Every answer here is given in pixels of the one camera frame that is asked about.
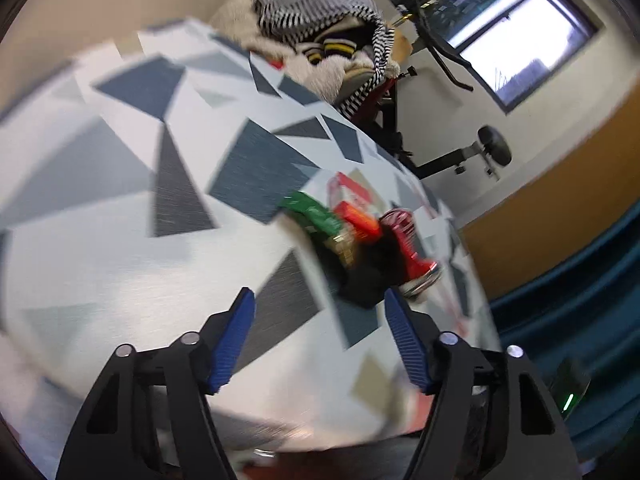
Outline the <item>green snack wrapper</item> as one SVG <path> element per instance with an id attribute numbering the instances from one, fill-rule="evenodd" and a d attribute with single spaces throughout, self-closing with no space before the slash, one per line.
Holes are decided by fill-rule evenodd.
<path id="1" fill-rule="evenodd" d="M 280 200 L 279 208 L 294 219 L 309 236 L 326 246 L 345 268 L 357 263 L 355 230 L 326 206 L 303 192 L 293 192 Z"/>

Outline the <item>black white dotted glove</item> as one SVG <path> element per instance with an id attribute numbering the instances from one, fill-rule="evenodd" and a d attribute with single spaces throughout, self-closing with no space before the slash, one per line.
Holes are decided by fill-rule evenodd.
<path id="1" fill-rule="evenodd" d="M 332 292 L 359 307 L 372 309 L 384 299 L 387 289 L 409 281 L 405 258 L 390 228 L 383 228 L 382 237 L 375 242 L 357 246 L 353 266 L 345 266 L 319 234 L 311 234 L 310 240 Z"/>

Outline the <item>pile of clothes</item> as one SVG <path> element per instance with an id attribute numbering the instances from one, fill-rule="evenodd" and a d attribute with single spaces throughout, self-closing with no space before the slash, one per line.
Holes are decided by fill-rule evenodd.
<path id="1" fill-rule="evenodd" d="M 348 119 L 400 76 L 412 53 L 374 0 L 227 0 L 209 24 Z"/>

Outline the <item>geometric patterned folding table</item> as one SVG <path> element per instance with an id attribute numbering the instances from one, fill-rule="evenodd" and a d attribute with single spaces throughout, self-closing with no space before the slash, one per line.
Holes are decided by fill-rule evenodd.
<path id="1" fill-rule="evenodd" d="M 310 451 L 420 428 L 381 307 L 338 296 L 278 208 L 349 177 L 416 220 L 442 278 L 419 311 L 499 341 L 449 208 L 332 107 L 194 20 L 81 53 L 1 113 L 1 413 L 53 474 L 120 344 L 198 330 L 257 299 L 231 382 L 210 401 L 234 448 Z"/>

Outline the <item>black exercise bike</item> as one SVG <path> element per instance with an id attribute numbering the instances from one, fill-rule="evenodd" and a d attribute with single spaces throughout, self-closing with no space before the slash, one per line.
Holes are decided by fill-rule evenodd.
<path id="1" fill-rule="evenodd" d="M 413 22 L 418 33 L 416 46 L 428 52 L 440 70 L 448 80 L 457 88 L 472 92 L 474 88 L 469 84 L 458 81 L 446 60 L 450 60 L 466 70 L 471 64 L 462 60 L 462 57 L 454 53 L 450 47 L 437 39 L 431 26 L 427 23 L 425 9 L 439 0 L 408 0 L 405 6 L 401 6 L 401 23 Z M 387 78 L 372 91 L 366 100 L 360 105 L 358 112 L 352 116 L 352 122 L 378 144 L 379 148 L 390 155 L 392 162 L 399 162 L 409 169 L 418 179 L 423 180 L 452 168 L 456 174 L 465 172 L 464 163 L 478 156 L 484 160 L 485 170 L 488 176 L 495 179 L 499 177 L 497 167 L 504 168 L 512 162 L 512 153 L 506 139 L 494 127 L 484 125 L 477 130 L 477 140 L 463 148 L 456 148 L 446 154 L 440 155 L 429 162 L 416 165 L 412 160 L 412 153 L 404 147 L 404 137 L 398 130 L 399 107 L 398 84 L 401 80 L 429 76 L 432 78 L 430 91 L 424 96 L 417 96 L 416 102 L 407 106 L 414 124 L 419 127 L 426 136 L 433 140 L 435 127 L 440 125 L 444 118 L 449 116 L 445 107 L 435 101 L 435 94 L 439 92 L 441 84 L 433 72 L 419 72 L 409 66 L 395 78 Z"/>

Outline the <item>window with dark frame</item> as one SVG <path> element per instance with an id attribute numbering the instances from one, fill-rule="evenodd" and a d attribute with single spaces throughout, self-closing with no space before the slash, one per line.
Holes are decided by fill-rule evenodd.
<path id="1" fill-rule="evenodd" d="M 444 73 L 456 63 L 510 113 L 597 35 L 572 0 L 390 0 L 414 46 Z"/>

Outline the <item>red cigarette box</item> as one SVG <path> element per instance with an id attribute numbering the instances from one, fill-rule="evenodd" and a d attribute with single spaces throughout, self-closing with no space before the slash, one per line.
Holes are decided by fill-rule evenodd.
<path id="1" fill-rule="evenodd" d="M 364 186 L 337 172 L 328 182 L 328 193 L 330 211 L 354 228 L 357 240 L 373 243 L 382 237 L 371 194 Z"/>

